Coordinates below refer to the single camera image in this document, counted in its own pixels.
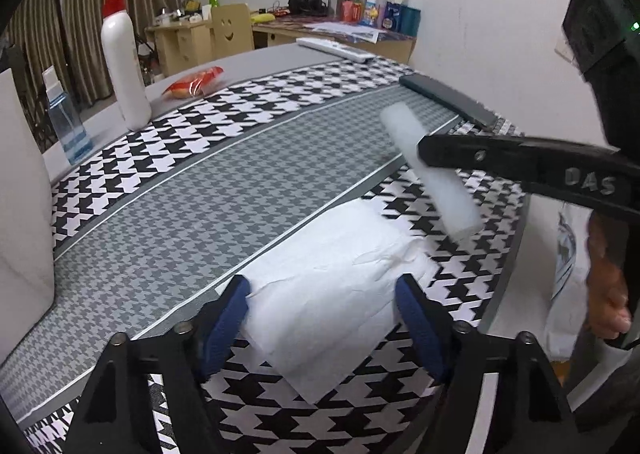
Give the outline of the person right hand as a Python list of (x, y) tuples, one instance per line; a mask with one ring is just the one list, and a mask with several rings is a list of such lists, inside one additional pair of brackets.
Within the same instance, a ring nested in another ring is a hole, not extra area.
[(601, 218), (593, 212), (588, 222), (587, 322), (593, 335), (613, 340), (630, 330), (628, 290), (622, 270), (606, 255), (608, 242)]

